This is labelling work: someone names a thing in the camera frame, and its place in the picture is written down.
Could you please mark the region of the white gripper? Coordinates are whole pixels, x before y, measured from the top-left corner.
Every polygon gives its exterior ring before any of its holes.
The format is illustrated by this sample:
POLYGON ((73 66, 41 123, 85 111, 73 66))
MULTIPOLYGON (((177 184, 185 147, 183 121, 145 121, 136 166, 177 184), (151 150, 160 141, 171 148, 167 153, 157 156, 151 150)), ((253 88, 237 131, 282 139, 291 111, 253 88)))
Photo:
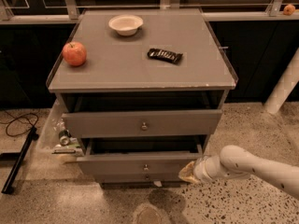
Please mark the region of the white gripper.
POLYGON ((223 177, 223 167, 220 162, 220 157, 204 156, 198 159, 195 164, 194 161, 189 162, 182 168, 178 177, 188 183, 198 184, 212 182, 223 177))

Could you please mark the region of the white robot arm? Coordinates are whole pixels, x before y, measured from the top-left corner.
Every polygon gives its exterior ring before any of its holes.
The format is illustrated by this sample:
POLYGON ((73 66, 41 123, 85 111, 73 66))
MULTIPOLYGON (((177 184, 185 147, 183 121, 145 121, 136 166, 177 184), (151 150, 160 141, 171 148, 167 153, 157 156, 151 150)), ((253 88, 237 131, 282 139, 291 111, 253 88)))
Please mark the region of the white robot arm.
MULTIPOLYGON (((276 114, 299 82, 299 49, 265 103, 270 114, 276 114)), ((189 162, 178 177, 189 183, 208 183, 217 179, 236 179, 255 175, 299 198, 299 167, 254 156, 238 146, 225 146, 219 155, 204 156, 189 162)))

